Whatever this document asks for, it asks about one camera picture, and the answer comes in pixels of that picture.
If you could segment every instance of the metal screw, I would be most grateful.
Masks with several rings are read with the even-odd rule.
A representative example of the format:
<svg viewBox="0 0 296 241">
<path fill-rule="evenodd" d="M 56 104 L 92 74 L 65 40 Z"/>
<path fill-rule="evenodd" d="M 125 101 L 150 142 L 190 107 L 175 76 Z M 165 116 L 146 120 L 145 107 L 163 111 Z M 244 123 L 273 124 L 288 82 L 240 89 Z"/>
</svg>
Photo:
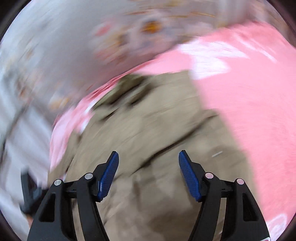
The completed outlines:
<svg viewBox="0 0 296 241">
<path fill-rule="evenodd" d="M 84 176 L 85 179 L 91 179 L 92 177 L 93 177 L 93 175 L 91 173 L 87 173 Z"/>
<path fill-rule="evenodd" d="M 62 181 L 60 179 L 54 181 L 54 184 L 56 186 L 60 185 L 61 183 L 62 183 Z"/>
<path fill-rule="evenodd" d="M 212 179 L 214 177 L 214 175 L 212 173 L 210 173 L 210 172 L 207 172 L 205 174 L 205 177 L 208 178 L 208 179 Z"/>
<path fill-rule="evenodd" d="M 240 184 L 240 185 L 243 185 L 244 184 L 244 180 L 241 179 L 241 178 L 239 178 L 239 179 L 237 179 L 237 183 Z"/>
</svg>

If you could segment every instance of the black clamp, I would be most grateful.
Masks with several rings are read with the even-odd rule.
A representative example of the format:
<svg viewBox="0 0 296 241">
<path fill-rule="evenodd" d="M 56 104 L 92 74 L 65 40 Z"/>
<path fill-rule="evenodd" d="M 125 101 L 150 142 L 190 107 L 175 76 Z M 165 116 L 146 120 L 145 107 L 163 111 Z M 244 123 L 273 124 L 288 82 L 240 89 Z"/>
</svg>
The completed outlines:
<svg viewBox="0 0 296 241">
<path fill-rule="evenodd" d="M 74 182 L 55 180 L 48 190 L 42 190 L 40 205 L 42 195 L 33 195 L 37 186 L 31 184 L 30 188 L 28 185 L 32 180 L 22 178 L 23 193 L 27 196 L 24 198 L 26 213 L 34 216 L 28 241 L 77 240 L 71 199 L 77 199 L 85 241 L 109 241 L 96 202 L 107 196 L 118 164 L 118 154 L 113 151 L 108 161 L 98 165 L 93 173 Z M 220 180 L 214 174 L 206 173 L 200 164 L 192 162 L 184 150 L 179 154 L 179 165 L 190 194 L 202 202 L 189 241 L 212 241 L 221 198 L 227 198 L 221 241 L 270 241 L 260 209 L 242 179 L 234 182 Z"/>
</svg>

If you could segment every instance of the brown fabric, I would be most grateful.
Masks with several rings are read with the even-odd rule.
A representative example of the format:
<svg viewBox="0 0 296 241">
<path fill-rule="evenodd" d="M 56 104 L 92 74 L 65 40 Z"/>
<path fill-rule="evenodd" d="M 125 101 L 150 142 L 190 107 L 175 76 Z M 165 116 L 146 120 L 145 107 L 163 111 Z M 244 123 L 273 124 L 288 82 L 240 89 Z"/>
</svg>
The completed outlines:
<svg viewBox="0 0 296 241">
<path fill-rule="evenodd" d="M 75 151 L 62 159 L 64 169 L 70 163 L 66 181 L 92 172 L 117 151 L 115 179 L 98 205 L 110 240 L 185 241 L 200 204 L 190 196 L 181 174 L 181 150 L 221 179 L 243 178 L 251 191 L 252 175 L 217 113 L 202 109 L 187 72 L 153 76 L 149 82 L 148 92 L 139 87 L 145 95 L 134 104 L 129 100 L 136 95 L 131 94 L 118 108 L 96 109 L 79 146 L 68 146 Z M 224 200 L 220 212 L 214 240 L 222 230 Z M 83 240 L 77 205 L 73 215 L 78 240 Z"/>
</svg>

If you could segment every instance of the pink tablecloth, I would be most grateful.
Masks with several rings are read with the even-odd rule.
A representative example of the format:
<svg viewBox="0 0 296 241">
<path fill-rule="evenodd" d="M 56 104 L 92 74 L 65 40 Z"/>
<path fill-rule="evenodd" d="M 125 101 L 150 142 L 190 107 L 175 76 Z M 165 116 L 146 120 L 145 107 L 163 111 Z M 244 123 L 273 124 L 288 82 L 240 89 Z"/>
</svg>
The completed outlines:
<svg viewBox="0 0 296 241">
<path fill-rule="evenodd" d="M 249 23 L 179 45 L 137 70 L 143 74 L 191 70 L 205 107 L 219 109 L 253 167 L 271 240 L 278 238 L 296 211 L 295 67 L 296 50 L 273 27 Z M 83 102 L 82 109 L 89 110 L 91 101 Z M 71 131 L 82 130 L 91 116 L 86 110 L 78 118 L 76 109 L 55 126 L 52 167 L 62 157 Z"/>
</svg>

